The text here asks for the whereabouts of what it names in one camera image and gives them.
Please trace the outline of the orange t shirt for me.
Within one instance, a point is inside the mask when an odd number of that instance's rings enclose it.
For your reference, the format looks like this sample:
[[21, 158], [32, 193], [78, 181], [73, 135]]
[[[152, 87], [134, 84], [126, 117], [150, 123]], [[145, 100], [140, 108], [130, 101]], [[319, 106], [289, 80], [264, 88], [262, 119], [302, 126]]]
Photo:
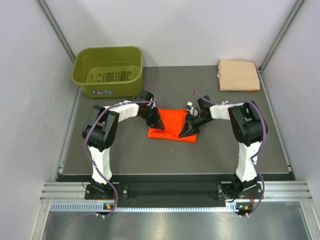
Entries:
[[165, 129], [161, 130], [150, 127], [147, 134], [148, 138], [181, 141], [187, 143], [196, 142], [196, 134], [191, 136], [179, 137], [185, 124], [186, 115], [188, 113], [185, 109], [159, 108], [158, 111]]

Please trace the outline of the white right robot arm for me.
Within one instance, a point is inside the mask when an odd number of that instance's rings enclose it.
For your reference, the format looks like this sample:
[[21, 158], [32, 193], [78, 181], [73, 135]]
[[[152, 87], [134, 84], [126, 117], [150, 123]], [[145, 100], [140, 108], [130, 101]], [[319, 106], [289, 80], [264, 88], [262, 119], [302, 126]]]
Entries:
[[261, 146], [264, 145], [268, 127], [254, 101], [228, 101], [214, 103], [209, 96], [197, 100], [199, 108], [188, 102], [187, 114], [179, 138], [200, 133], [200, 127], [213, 120], [227, 120], [238, 142], [238, 165], [232, 181], [234, 194], [245, 198], [257, 186], [256, 165]]

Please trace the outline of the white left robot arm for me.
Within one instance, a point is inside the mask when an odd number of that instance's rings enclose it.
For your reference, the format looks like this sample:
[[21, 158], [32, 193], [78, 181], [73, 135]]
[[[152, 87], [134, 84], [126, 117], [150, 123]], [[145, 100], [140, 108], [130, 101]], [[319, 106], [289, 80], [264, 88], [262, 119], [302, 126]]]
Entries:
[[102, 198], [109, 198], [114, 191], [110, 149], [116, 138], [118, 124], [135, 117], [144, 119], [152, 129], [165, 129], [154, 95], [142, 90], [138, 96], [112, 106], [95, 105], [82, 130], [84, 151], [93, 169], [90, 184]]

